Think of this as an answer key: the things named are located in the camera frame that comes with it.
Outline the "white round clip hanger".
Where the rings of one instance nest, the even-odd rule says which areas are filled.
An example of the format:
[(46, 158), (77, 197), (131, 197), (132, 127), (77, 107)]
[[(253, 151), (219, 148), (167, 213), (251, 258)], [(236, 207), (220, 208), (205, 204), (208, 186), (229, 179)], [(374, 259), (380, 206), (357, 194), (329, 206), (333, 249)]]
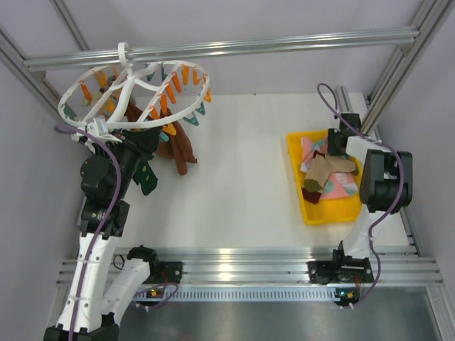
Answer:
[[(84, 107), (82, 98), (93, 92), (101, 92), (101, 99)], [(174, 121), (198, 125), (198, 115), (205, 114), (211, 101), (210, 75), (198, 64), (167, 60), (139, 67), (121, 62), (82, 74), (61, 97), (58, 113), (75, 128), (84, 129), (91, 118), (103, 116), (111, 134), (160, 127), (169, 136), (176, 135)]]

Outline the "pink patterned sock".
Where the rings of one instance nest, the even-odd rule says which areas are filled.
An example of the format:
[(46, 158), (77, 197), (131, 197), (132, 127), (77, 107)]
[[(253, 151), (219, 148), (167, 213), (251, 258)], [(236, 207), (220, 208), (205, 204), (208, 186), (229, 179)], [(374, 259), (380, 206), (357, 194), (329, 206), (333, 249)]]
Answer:
[(343, 199), (357, 193), (358, 185), (352, 173), (332, 173), (323, 187), (321, 200)]

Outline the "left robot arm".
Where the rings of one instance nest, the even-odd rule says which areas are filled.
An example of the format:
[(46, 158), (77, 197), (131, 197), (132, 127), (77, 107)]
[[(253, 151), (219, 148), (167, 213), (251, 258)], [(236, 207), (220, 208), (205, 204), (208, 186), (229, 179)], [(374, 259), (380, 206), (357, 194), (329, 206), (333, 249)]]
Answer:
[(122, 318), (143, 282), (161, 273), (153, 249), (139, 246), (127, 254), (122, 270), (107, 284), (110, 264), (129, 213), (124, 196), (141, 163), (159, 146), (159, 128), (115, 131), (115, 142), (102, 142), (83, 129), (56, 124), (61, 134), (91, 143), (95, 152), (81, 165), (85, 204), (80, 216), (77, 265), (70, 291), (54, 326), (44, 340), (117, 340)]

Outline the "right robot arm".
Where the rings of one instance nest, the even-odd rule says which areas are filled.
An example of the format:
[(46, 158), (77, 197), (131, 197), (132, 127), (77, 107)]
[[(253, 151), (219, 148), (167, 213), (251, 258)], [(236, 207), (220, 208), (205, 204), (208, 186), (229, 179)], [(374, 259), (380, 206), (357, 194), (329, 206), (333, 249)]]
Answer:
[(359, 196), (362, 208), (348, 236), (333, 250), (323, 267), (328, 283), (378, 281), (381, 265), (374, 240), (385, 218), (412, 200), (413, 157), (360, 132), (360, 117), (351, 112), (338, 115), (339, 128), (329, 133), (329, 150), (344, 152), (362, 166)]

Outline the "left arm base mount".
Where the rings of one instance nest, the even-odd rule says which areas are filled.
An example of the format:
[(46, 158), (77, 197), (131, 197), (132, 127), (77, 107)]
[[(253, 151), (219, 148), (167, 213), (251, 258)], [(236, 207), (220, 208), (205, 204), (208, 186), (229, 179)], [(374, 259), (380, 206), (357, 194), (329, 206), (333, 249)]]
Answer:
[(183, 275), (183, 263), (181, 261), (161, 261), (155, 283), (179, 284)]

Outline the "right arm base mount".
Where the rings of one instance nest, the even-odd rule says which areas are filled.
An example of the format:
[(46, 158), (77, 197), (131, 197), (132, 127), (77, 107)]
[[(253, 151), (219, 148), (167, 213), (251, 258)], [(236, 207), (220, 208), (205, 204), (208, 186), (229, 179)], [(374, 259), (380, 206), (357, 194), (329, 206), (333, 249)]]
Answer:
[(310, 261), (308, 263), (310, 283), (328, 285), (332, 283), (372, 283), (373, 271), (368, 259), (348, 260), (342, 264), (334, 261)]

